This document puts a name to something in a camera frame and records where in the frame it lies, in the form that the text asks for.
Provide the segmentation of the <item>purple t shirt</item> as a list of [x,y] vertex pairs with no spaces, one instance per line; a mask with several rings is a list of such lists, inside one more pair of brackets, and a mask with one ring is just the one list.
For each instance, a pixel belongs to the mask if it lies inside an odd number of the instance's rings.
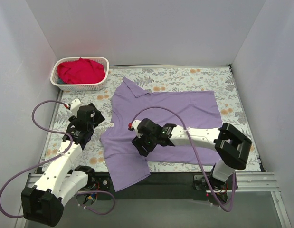
[[139,154],[131,143],[136,134],[128,124],[148,118],[161,126],[165,124],[211,129],[222,126],[213,91],[149,93],[124,77],[112,99],[112,127],[101,135],[104,159],[115,191],[128,188],[150,175],[148,162],[197,164],[189,146],[158,146],[147,157]]

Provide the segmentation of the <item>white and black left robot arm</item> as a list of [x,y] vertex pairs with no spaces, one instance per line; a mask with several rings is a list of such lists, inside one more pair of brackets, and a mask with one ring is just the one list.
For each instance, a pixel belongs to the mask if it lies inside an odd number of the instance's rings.
[[77,192],[96,189],[94,169],[89,166],[78,166],[70,177],[66,175],[104,117],[72,116],[69,121],[67,135],[60,144],[60,157],[50,163],[32,187],[25,187],[21,193],[24,218],[50,227],[58,224],[64,206]]

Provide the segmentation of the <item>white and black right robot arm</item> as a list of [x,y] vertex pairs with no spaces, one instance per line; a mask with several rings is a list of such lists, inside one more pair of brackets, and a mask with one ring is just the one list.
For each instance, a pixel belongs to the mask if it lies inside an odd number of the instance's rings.
[[128,129],[136,132],[132,144],[149,161],[213,165],[208,179],[216,188],[224,185],[235,170],[246,168],[252,144],[229,123],[212,129],[184,129],[143,119],[133,121]]

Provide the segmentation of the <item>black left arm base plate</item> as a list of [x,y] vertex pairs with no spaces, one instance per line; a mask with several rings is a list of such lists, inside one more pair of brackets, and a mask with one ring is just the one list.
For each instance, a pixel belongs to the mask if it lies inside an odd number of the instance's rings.
[[77,184],[79,191],[92,191],[92,190],[104,190],[110,189],[111,177],[109,173],[97,172],[94,175],[88,175],[87,180],[83,183]]

